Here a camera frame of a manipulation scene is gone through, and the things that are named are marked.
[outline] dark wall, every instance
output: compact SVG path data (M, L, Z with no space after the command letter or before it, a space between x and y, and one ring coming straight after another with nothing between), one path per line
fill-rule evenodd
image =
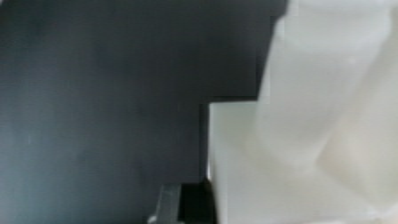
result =
M0 223L145 223L205 177L201 105L255 97L281 0L9 0Z

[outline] white object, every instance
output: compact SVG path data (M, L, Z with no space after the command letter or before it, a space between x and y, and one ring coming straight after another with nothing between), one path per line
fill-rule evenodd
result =
M388 104L398 91L391 84L390 90L377 87L375 93L361 93L372 88L361 84L370 73L388 71L377 70L374 63L384 60L379 51L391 32L393 3L290 2L276 28L260 101L210 107L210 178L221 224L397 220L398 186L386 184L398 182L388 180L398 175L398 165L393 159L390 166L383 161L386 155L398 155L398 119L391 124L381 116L397 118L398 102L393 107ZM352 122L359 111L365 114ZM375 124L379 129L361 132ZM351 136L356 144L347 144ZM377 153L377 144L386 148L384 154Z

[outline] dark gray surface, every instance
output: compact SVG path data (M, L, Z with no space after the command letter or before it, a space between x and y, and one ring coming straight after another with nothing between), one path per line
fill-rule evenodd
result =
M0 223L145 223L198 182L200 105L255 96L281 0L9 0Z

